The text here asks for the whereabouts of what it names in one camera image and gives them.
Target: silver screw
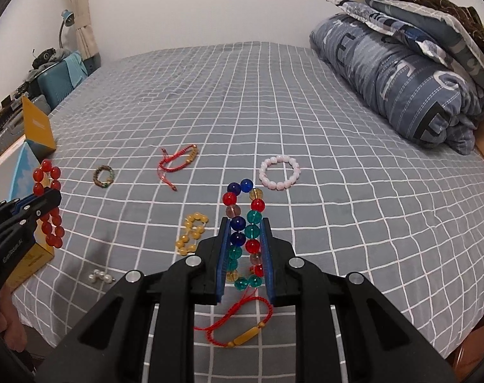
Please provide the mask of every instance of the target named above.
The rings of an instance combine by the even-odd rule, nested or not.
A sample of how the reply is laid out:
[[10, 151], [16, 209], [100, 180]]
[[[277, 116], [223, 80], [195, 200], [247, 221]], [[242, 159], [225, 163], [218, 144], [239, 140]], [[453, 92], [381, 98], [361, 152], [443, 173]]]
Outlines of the silver screw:
[[350, 275], [348, 275], [348, 281], [354, 285], [360, 285], [364, 282], [364, 276], [358, 272], [352, 272]]
[[288, 264], [291, 266], [291, 267], [303, 267], [305, 262], [302, 258], [291, 258], [289, 261], [288, 261]]
[[201, 263], [201, 258], [199, 256], [192, 255], [185, 260], [185, 263], [190, 267], [196, 267]]
[[125, 275], [125, 279], [127, 282], [131, 282], [131, 283], [137, 282], [139, 281], [139, 279], [141, 279], [141, 273], [139, 271], [127, 272]]
[[114, 282], [114, 278], [110, 274], [105, 274], [105, 276], [103, 277], [103, 282], [105, 282], [105, 283], [113, 283]]

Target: blue quilt with letters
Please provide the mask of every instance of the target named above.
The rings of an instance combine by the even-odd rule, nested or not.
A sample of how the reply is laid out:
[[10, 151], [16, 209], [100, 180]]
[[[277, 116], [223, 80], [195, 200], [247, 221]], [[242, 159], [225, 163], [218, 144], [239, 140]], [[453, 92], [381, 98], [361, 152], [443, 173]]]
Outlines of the blue quilt with letters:
[[320, 58], [404, 138], [423, 147], [445, 142], [460, 154], [473, 150], [484, 96], [472, 79], [344, 13], [325, 20], [310, 39]]

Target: mattress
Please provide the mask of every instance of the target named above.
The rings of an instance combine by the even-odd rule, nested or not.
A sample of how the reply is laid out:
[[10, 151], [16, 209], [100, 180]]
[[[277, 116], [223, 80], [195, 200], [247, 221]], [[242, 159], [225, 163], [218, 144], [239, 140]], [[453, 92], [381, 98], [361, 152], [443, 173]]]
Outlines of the mattress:
[[[276, 154], [295, 157], [302, 173], [289, 190], [263, 188], [264, 216], [297, 255], [324, 272], [362, 272], [445, 357], [484, 312], [484, 160], [404, 140], [310, 49], [248, 42], [125, 58], [90, 76], [51, 122], [67, 232], [14, 300], [52, 345], [111, 287], [88, 281], [94, 269], [116, 279], [166, 270], [181, 258], [185, 216], [207, 215], [203, 238], [216, 235], [226, 186], [260, 186], [257, 169]], [[169, 175], [173, 192], [157, 177], [161, 148], [191, 143], [199, 155]], [[107, 189], [92, 181], [100, 165], [116, 174]], [[273, 167], [271, 180], [290, 175]], [[243, 214], [249, 203], [240, 197]], [[249, 265], [244, 251], [241, 274]], [[240, 296], [228, 284], [221, 304], [197, 306], [195, 324], [216, 321]], [[229, 341], [265, 314], [248, 304], [215, 337]], [[233, 350], [196, 332], [196, 381], [292, 382], [294, 332], [290, 308]]]

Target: human hand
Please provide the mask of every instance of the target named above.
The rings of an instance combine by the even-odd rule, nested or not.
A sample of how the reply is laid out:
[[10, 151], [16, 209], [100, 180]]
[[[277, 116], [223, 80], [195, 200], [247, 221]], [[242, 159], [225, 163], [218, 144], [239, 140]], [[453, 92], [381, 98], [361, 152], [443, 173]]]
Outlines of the human hand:
[[11, 300], [10, 288], [6, 284], [0, 291], [0, 332], [4, 333], [4, 341], [8, 348], [24, 351], [27, 344], [27, 335], [22, 325], [18, 311]]

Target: white pearl bracelet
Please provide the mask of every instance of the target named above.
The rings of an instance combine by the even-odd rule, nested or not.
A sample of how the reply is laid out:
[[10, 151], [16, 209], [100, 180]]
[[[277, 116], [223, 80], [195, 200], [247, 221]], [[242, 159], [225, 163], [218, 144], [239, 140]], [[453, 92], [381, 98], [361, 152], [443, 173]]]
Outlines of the white pearl bracelet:
[[[275, 181], [270, 181], [268, 179], [266, 174], [268, 167], [272, 164], [277, 164], [277, 163], [289, 163], [294, 168], [294, 173], [288, 180], [284, 182], [280, 181], [276, 183]], [[261, 167], [260, 167], [261, 184], [263, 184], [265, 187], [268, 187], [270, 190], [276, 190], [276, 189], [284, 190], [285, 188], [290, 188], [299, 179], [300, 174], [301, 174], [301, 168], [299, 167], [299, 163], [297, 163], [296, 159], [291, 158], [290, 156], [275, 156], [275, 157], [267, 158], [265, 161], [261, 163]]]

